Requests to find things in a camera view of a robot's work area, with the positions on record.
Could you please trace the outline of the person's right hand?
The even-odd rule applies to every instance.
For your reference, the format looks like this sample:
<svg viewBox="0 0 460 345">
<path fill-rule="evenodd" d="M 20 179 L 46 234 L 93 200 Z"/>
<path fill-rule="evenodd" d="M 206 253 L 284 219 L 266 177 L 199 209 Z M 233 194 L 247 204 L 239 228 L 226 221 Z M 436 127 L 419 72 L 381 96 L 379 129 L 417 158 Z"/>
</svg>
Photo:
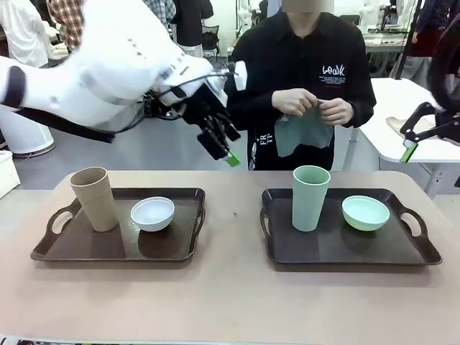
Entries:
<svg viewBox="0 0 460 345">
<path fill-rule="evenodd" d="M 303 116 L 317 103 L 316 96 L 304 88 L 280 90 L 272 94 L 272 106 L 287 115 Z"/>
</svg>

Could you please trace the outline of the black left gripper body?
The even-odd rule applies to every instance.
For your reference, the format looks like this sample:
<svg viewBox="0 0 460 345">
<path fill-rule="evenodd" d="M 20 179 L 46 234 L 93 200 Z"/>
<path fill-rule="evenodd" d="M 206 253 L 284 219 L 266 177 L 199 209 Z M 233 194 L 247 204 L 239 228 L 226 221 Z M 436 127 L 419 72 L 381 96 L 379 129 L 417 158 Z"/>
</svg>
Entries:
<svg viewBox="0 0 460 345">
<path fill-rule="evenodd" d="M 187 124 L 199 127 L 207 127 L 210 120 L 216 120 L 224 127 L 231 125 L 226 105 L 207 82 L 184 100 L 180 116 Z"/>
</svg>

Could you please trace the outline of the person's left hand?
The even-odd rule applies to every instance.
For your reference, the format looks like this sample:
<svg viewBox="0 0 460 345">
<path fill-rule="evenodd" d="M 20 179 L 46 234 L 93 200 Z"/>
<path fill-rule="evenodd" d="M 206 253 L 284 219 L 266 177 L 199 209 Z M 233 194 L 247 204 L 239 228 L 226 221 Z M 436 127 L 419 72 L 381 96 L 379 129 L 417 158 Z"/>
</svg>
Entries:
<svg viewBox="0 0 460 345">
<path fill-rule="evenodd" d="M 344 126 L 354 117 L 352 105 L 342 98 L 323 101 L 319 109 L 324 122 L 331 126 Z"/>
</svg>

